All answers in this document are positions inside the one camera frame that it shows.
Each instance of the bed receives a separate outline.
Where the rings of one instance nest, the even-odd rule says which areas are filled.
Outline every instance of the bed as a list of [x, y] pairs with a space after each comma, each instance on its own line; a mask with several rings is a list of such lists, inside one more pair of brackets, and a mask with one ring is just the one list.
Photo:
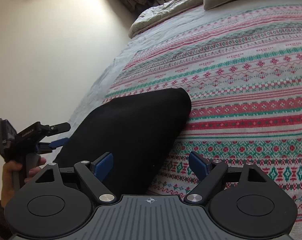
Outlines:
[[200, 5], [135, 36], [83, 98], [68, 135], [113, 98], [163, 88], [184, 88], [192, 111], [149, 193], [183, 198], [194, 188], [190, 151], [254, 162], [296, 202], [291, 236], [302, 239], [302, 0]]

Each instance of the striped blanket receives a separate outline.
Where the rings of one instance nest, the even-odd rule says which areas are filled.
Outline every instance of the striped blanket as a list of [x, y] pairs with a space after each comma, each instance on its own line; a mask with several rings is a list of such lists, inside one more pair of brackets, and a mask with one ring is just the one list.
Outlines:
[[190, 151], [254, 162], [296, 202], [302, 239], [302, 5], [230, 15], [138, 51], [103, 102], [163, 88], [184, 88], [192, 111], [150, 193], [194, 188]]

